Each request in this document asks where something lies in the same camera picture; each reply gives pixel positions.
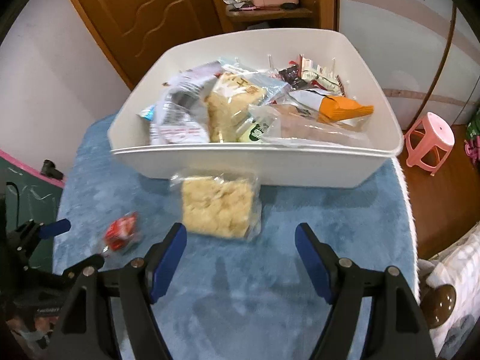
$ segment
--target wooden shelf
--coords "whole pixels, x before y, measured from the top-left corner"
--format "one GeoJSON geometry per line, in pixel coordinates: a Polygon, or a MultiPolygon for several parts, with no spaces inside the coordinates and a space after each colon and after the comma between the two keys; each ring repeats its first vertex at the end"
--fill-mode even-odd
{"type": "Polygon", "coordinates": [[[253,11],[230,11],[232,5],[225,8],[231,21],[263,21],[274,19],[292,19],[295,17],[312,17],[314,14],[306,8],[297,9],[255,9],[253,11]]]}

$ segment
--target blue tablecloth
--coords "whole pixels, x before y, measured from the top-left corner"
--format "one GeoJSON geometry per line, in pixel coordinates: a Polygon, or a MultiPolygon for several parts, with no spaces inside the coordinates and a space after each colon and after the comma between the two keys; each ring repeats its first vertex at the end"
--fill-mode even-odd
{"type": "MultiPolygon", "coordinates": [[[[68,218],[72,228],[56,238],[55,272],[91,254],[107,226],[130,211],[139,213],[145,238],[106,267],[143,256],[180,220],[168,181],[148,179],[112,158],[107,140],[112,120],[88,128],[68,175],[58,217],[68,218]]],[[[391,160],[352,190],[265,186],[261,200],[262,233],[251,243],[188,235],[172,284],[153,306],[175,360],[309,358],[330,307],[316,296],[295,249],[300,222],[361,267],[398,266],[413,288],[416,250],[391,160]]],[[[133,359],[114,306],[123,358],[133,359]]],[[[362,351],[369,308],[364,299],[351,359],[362,351]]]]}

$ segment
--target metal bolt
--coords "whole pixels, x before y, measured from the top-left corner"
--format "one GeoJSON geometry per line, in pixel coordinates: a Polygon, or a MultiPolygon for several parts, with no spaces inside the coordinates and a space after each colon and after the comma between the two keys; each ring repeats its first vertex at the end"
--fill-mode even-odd
{"type": "Polygon", "coordinates": [[[387,269],[388,273],[390,273],[392,276],[398,276],[400,274],[399,269],[396,266],[390,266],[387,269]]]}
{"type": "Polygon", "coordinates": [[[136,259],[131,260],[130,265],[134,268],[142,267],[143,266],[143,258],[137,257],[136,259]]]}
{"type": "Polygon", "coordinates": [[[87,268],[83,269],[83,274],[85,276],[90,276],[93,272],[95,272],[95,268],[93,268],[93,266],[87,266],[87,268]]]}
{"type": "Polygon", "coordinates": [[[347,259],[345,257],[342,257],[341,259],[339,259],[338,263],[340,264],[340,266],[342,266],[344,268],[350,268],[352,266],[351,259],[347,259]]]}

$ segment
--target red candy wrapper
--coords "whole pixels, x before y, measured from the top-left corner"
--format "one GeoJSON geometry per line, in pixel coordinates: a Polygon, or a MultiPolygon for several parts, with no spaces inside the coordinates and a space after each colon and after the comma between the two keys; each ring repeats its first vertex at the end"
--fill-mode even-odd
{"type": "Polygon", "coordinates": [[[103,237],[109,250],[118,251],[129,244],[135,236],[136,221],[137,212],[132,212],[112,222],[103,237]]]}

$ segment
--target chalkboard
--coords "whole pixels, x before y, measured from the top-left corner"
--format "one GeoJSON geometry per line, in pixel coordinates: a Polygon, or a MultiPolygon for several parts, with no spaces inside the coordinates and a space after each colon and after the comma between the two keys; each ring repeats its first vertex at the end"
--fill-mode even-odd
{"type": "MultiPolygon", "coordinates": [[[[20,193],[20,210],[18,223],[33,219],[36,222],[45,224],[57,220],[57,212],[60,204],[60,197],[63,189],[47,181],[35,171],[29,171],[27,166],[16,166],[16,161],[0,151],[0,172],[6,181],[16,184],[20,193]]],[[[7,233],[16,228],[17,215],[17,191],[12,186],[7,186],[7,233]]],[[[53,240],[40,241],[30,258],[30,265],[44,271],[52,270],[53,240]]]]}

